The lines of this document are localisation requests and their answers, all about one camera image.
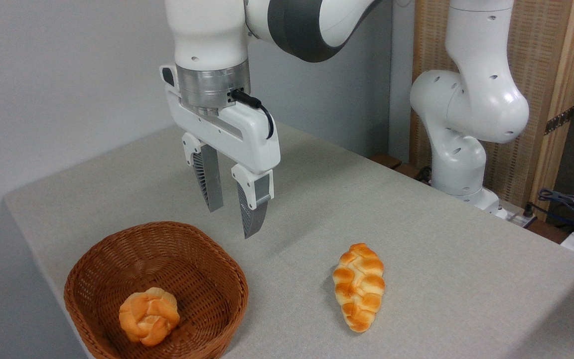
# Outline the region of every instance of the wicker basket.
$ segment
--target wicker basket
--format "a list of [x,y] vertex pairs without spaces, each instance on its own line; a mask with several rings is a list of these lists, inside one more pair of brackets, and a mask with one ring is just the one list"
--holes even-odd
[[[178,301],[178,327],[151,348],[131,343],[119,307],[160,287]],[[203,359],[225,352],[241,324],[248,285],[238,264],[191,225],[152,222],[103,239],[70,271],[64,289],[83,342],[98,359]]]

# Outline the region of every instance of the wooden panel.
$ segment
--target wooden panel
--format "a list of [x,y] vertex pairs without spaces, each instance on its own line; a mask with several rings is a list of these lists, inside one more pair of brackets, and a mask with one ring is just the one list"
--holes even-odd
[[[571,18],[574,18],[574,1]],[[562,50],[562,59],[564,61],[561,61],[558,68],[558,80],[555,83],[555,91],[551,109],[549,110],[550,118],[574,106],[574,22],[571,22],[568,26],[565,45]],[[553,188],[555,186],[568,128],[569,123],[544,136],[542,141],[530,193],[531,200],[538,206],[544,208],[549,206],[548,202],[539,202],[537,200],[537,192],[541,188]]]
[[[456,71],[444,49],[447,17],[447,0],[417,0],[414,79],[431,69]],[[524,206],[535,188],[551,176],[554,181],[568,131],[565,125],[544,137],[547,121],[574,104],[574,1],[515,0],[511,21],[508,60],[515,84],[529,101],[530,116],[512,143],[483,143],[488,157],[484,184],[500,198]],[[429,139],[415,113],[410,162],[418,168],[431,163]]]

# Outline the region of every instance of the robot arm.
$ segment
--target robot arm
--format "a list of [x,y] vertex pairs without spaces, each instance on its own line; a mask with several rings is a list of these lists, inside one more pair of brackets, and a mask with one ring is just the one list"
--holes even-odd
[[429,135],[432,186],[489,213],[497,195],[482,187],[486,153],[478,141],[507,143],[526,127],[528,103],[506,56],[513,0],[451,0],[446,50],[460,73],[427,71],[411,104]]
[[303,60],[335,55],[374,0],[166,0],[175,64],[161,67],[169,109],[185,129],[185,161],[210,211],[223,206],[217,152],[237,162],[245,237],[262,226],[280,162],[274,121],[251,91],[248,43],[261,38]]

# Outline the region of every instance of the bread roll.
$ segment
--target bread roll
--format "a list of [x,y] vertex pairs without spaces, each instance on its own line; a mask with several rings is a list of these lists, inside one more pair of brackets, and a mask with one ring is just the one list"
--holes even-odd
[[119,321],[130,341],[155,346],[178,325],[176,298],[161,288],[134,293],[119,308]]
[[344,321],[354,332],[369,329],[380,310],[385,293],[383,271],[382,261],[365,243],[352,245],[333,271],[335,299],[341,305]]

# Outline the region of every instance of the braided bread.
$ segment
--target braided bread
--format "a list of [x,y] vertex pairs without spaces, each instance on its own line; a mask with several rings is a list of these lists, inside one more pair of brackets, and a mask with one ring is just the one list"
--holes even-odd
[[133,293],[119,308],[121,329],[128,339],[146,346],[161,343],[179,320],[176,298],[161,288]]
[[365,243],[357,243],[340,257],[333,271],[335,299],[342,307],[344,321],[354,332],[369,329],[380,310],[385,293],[384,270],[378,255]]

